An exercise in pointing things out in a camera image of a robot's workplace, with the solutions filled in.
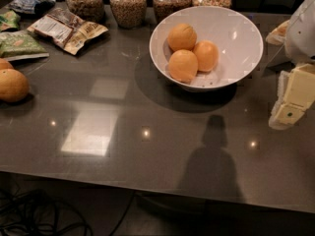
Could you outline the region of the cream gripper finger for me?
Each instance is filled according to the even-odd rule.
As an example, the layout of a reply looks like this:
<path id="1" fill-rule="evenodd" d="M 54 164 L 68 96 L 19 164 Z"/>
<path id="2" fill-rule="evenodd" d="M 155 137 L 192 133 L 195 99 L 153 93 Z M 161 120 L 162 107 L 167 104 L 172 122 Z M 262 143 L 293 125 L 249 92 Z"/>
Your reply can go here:
<path id="1" fill-rule="evenodd" d="M 281 71 L 277 96 L 269 126 L 285 130 L 293 127 L 315 102 L 315 65 L 298 64 L 290 72 Z"/>
<path id="2" fill-rule="evenodd" d="M 284 39 L 286 35 L 286 30 L 288 27 L 289 21 L 285 21 L 273 29 L 266 37 L 266 41 L 273 45 L 282 45 L 284 44 Z"/>

